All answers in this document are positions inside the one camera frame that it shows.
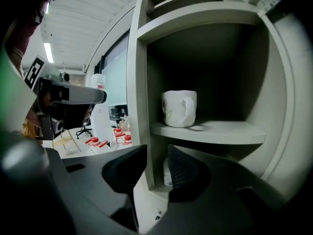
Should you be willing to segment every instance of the white bottle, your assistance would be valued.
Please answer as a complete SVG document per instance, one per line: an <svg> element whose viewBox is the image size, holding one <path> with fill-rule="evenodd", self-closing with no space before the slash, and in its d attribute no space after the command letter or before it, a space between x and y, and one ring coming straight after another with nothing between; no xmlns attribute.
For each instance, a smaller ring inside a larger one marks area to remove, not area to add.
<svg viewBox="0 0 313 235"><path fill-rule="evenodd" d="M164 184L166 186L172 186L172 177L171 177L171 172L168 167L168 158L164 160L163 163L163 175L164 175Z"/></svg>

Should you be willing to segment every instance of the cabinet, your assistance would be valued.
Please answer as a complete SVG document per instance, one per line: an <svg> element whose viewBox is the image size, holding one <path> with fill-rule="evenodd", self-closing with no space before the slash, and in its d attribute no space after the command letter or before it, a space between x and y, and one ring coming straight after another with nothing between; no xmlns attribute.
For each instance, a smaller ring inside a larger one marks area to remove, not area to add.
<svg viewBox="0 0 313 235"><path fill-rule="evenodd" d="M313 128L304 124L313 118L312 46L292 14L271 19L279 1L137 1L127 102L133 144L148 145L145 176L154 197L166 201L171 190L162 182L169 144L237 161L286 198L299 189L313 159ZM161 94L168 90L197 92L194 126L164 125Z"/></svg>

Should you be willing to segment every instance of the chair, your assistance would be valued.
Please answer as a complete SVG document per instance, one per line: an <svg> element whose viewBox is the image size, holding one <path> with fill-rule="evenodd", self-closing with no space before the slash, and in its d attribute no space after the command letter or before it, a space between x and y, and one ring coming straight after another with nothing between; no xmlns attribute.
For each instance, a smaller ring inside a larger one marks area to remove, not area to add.
<svg viewBox="0 0 313 235"><path fill-rule="evenodd" d="M86 126L89 126L89 125L91 125L90 119L89 119L89 121L88 121L88 123L87 123ZM82 133L85 133L85 132L89 133L90 136L92 137L92 134L91 134L91 132L90 132L90 131L92 131L92 129L87 129L86 126L84 125L84 126L81 128L80 131L77 131L77 132L76 132L76 137L77 137L77 139L79 139L79 136L80 136Z"/></svg>

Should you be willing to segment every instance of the floral design on mug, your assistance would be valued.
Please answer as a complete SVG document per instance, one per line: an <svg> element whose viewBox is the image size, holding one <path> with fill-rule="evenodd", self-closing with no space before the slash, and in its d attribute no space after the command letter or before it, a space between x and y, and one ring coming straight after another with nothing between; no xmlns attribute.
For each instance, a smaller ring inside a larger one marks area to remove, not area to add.
<svg viewBox="0 0 313 235"><path fill-rule="evenodd" d="M171 118L171 115L173 112L173 111L169 111L166 107L167 107L167 102L166 102L166 100L163 100L162 101L162 109L163 109L163 118L164 118L165 123L167 120L169 120Z"/></svg>

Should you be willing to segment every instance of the mug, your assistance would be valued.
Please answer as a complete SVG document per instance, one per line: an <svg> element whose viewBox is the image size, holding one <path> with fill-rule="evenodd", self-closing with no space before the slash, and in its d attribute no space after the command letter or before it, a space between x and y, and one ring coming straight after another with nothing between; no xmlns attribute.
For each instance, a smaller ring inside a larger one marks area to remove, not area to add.
<svg viewBox="0 0 313 235"><path fill-rule="evenodd" d="M172 127L187 127L195 123L197 93L168 91L162 93L164 123Z"/></svg>

